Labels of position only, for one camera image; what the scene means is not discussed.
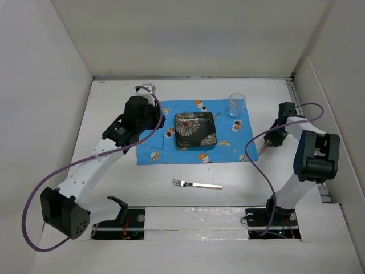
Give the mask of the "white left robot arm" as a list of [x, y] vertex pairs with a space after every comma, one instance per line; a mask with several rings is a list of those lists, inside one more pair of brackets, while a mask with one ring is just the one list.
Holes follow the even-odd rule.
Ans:
[[108, 169], [130, 148], [139, 143], [144, 131], [154, 132], [165, 119], [155, 95], [135, 95], [103, 132], [90, 160], [78, 166], [72, 176], [56, 189], [45, 188], [41, 195], [43, 220], [68, 238], [75, 240], [102, 222], [121, 226], [128, 219], [128, 205], [115, 196], [98, 204], [89, 199], [93, 188]]

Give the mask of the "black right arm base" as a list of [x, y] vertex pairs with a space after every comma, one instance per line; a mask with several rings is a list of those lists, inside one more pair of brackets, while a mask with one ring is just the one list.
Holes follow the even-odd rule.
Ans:
[[301, 239], [295, 209], [273, 209], [271, 199], [264, 206], [245, 207], [240, 222], [247, 227], [249, 240]]

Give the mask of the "clear drinking glass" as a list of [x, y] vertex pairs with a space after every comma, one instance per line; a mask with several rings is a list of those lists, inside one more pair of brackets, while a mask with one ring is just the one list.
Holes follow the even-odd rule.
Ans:
[[229, 114], [240, 116], [246, 107], [246, 97], [240, 93], [231, 94], [229, 97]]

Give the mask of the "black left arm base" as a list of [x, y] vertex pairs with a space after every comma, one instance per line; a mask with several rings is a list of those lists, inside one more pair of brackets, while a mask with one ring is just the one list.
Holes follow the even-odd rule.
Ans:
[[118, 204], [118, 214], [111, 220], [94, 225], [91, 238], [94, 240], [144, 240], [145, 208], [129, 207], [115, 196], [108, 200]]

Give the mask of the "black floral square plate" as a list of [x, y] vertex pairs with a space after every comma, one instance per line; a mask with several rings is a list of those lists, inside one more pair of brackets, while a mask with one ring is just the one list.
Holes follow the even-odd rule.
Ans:
[[211, 112], [176, 114], [174, 128], [178, 149], [211, 149], [217, 144], [216, 126]]

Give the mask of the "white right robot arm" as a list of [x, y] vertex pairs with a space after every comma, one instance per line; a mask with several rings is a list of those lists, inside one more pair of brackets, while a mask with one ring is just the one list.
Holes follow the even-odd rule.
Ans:
[[315, 184], [335, 178], [338, 171], [340, 137], [326, 133], [301, 115], [294, 103], [283, 102], [278, 107], [278, 118], [264, 136], [264, 143], [279, 147], [288, 135], [298, 141], [293, 161], [293, 174], [286, 184], [266, 202], [265, 221], [276, 225], [289, 216], [301, 198]]

